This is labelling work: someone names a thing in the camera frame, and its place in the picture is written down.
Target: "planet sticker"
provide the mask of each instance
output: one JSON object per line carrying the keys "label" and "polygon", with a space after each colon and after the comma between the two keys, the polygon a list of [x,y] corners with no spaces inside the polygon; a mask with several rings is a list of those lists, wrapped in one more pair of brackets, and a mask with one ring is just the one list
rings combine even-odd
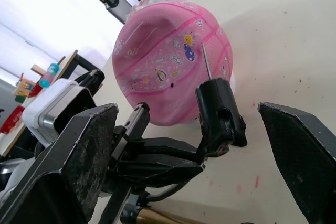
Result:
{"label": "planet sticker", "polygon": [[184,48],[184,54],[187,57],[187,59],[193,62],[195,60],[195,54],[192,51],[191,47],[188,46],[187,44],[184,44],[183,48]]}
{"label": "planet sticker", "polygon": [[163,71],[163,70],[160,70],[160,69],[155,69],[155,73],[156,73],[156,79],[157,81],[160,83],[160,82],[163,82],[164,79],[166,79],[166,73]]}
{"label": "planet sticker", "polygon": [[175,70],[174,72],[172,72],[171,76],[172,77],[176,77],[180,74],[180,71],[179,70]]}

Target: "cartoon sticker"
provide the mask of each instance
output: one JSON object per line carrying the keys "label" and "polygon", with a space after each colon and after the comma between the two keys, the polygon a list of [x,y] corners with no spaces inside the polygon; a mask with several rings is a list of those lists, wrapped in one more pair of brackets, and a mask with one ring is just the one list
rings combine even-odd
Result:
{"label": "cartoon sticker", "polygon": [[174,46],[174,48],[180,48],[181,47],[181,44],[180,44],[180,42],[177,38],[174,39],[173,46]]}
{"label": "cartoon sticker", "polygon": [[164,57],[157,59],[155,61],[152,61],[152,64],[157,64],[157,63],[164,63]]}
{"label": "cartoon sticker", "polygon": [[169,58],[172,59],[172,61],[176,64],[179,64],[179,65],[183,64],[182,60],[176,55],[170,55]]}
{"label": "cartoon sticker", "polygon": [[174,72],[172,72],[171,76],[172,77],[177,77],[180,74],[179,70],[175,70]]}
{"label": "cartoon sticker", "polygon": [[187,59],[193,62],[195,60],[195,54],[192,51],[191,47],[188,46],[187,44],[184,44],[183,48],[184,48],[184,54],[187,57]]}
{"label": "cartoon sticker", "polygon": [[137,50],[134,50],[134,51],[132,51],[132,50],[128,50],[128,51],[127,51],[127,55],[129,55],[129,56],[134,56],[134,55],[136,55],[137,53],[138,53]]}
{"label": "cartoon sticker", "polygon": [[166,79],[167,75],[163,70],[155,69],[155,73],[156,73],[156,79],[157,79],[158,83],[163,82],[164,79]]}
{"label": "cartoon sticker", "polygon": [[184,41],[191,46],[193,44],[193,37],[190,34],[184,36]]}
{"label": "cartoon sticker", "polygon": [[195,23],[198,24],[198,26],[203,26],[203,22],[200,19],[196,20]]}

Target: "table surface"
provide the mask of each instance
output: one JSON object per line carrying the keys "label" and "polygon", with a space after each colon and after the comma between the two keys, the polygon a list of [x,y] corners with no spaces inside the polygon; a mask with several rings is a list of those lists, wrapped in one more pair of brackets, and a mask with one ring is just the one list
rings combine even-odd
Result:
{"label": "table surface", "polygon": [[[65,70],[68,68],[69,64],[72,62],[72,60],[76,56],[77,52],[78,51],[75,50],[75,52],[72,55],[66,57],[59,64],[59,69],[60,70],[55,75],[54,81],[56,81],[57,79],[59,79],[59,77],[65,72]],[[28,106],[34,99],[35,99],[35,97],[27,98],[24,101],[24,103],[22,104],[22,106],[23,107]],[[14,144],[16,143],[16,141],[19,139],[19,137],[21,136],[21,134],[25,130],[25,128],[26,128],[26,126],[22,122],[15,130],[13,130],[12,132],[10,132],[9,134],[5,135],[3,133],[0,133],[0,155],[1,156],[3,156],[3,157],[7,156],[7,154],[11,150],[11,148],[14,146]]]}
{"label": "table surface", "polygon": [[[232,44],[235,99],[248,146],[209,159],[203,173],[155,205],[205,223],[307,224],[276,166],[257,104],[310,112],[336,132],[336,0],[188,1],[210,10]],[[111,59],[103,72],[96,103],[117,103],[117,123],[124,124],[132,108],[115,81]],[[157,136],[197,146],[201,132],[195,124],[149,125],[144,137]]]}

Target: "sun sticker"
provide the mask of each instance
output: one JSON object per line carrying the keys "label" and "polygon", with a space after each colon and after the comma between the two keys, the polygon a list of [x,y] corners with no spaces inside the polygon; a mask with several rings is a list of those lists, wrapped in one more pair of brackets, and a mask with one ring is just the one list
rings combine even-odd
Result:
{"label": "sun sticker", "polygon": [[191,33],[192,33],[192,32],[190,32],[189,34],[185,34],[185,35],[184,35],[184,41],[185,41],[189,46],[191,46],[191,45],[193,44],[193,38],[195,38],[195,37],[193,37],[193,36],[191,35]]}

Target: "black cable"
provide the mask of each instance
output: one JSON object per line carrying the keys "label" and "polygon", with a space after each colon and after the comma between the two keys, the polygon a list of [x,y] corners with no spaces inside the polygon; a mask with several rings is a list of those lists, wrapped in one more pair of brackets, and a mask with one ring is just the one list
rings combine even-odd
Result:
{"label": "black cable", "polygon": [[172,196],[174,193],[181,190],[187,183],[188,182],[173,185],[170,188],[168,188],[166,191],[163,191],[160,194],[148,195],[146,200],[149,201],[149,202],[157,202],[157,201],[163,200],[165,198],[168,198],[169,196]]}

